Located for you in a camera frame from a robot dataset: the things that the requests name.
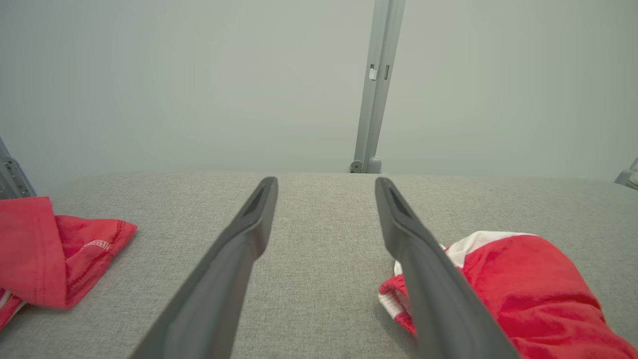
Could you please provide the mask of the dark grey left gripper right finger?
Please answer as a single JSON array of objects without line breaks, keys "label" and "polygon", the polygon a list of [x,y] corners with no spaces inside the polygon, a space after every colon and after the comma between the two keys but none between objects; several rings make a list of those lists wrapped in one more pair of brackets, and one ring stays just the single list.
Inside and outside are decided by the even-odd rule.
[{"label": "dark grey left gripper right finger", "polygon": [[395,184],[375,182],[387,251],[401,263],[421,359],[517,359],[519,353]]}]

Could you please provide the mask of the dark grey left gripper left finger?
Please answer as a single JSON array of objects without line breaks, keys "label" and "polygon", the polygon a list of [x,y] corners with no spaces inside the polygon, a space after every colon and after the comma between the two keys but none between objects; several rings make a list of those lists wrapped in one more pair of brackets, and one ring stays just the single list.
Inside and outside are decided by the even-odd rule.
[{"label": "dark grey left gripper left finger", "polygon": [[228,359],[249,277],[273,227],[278,180],[265,177],[132,353],[133,359]]}]

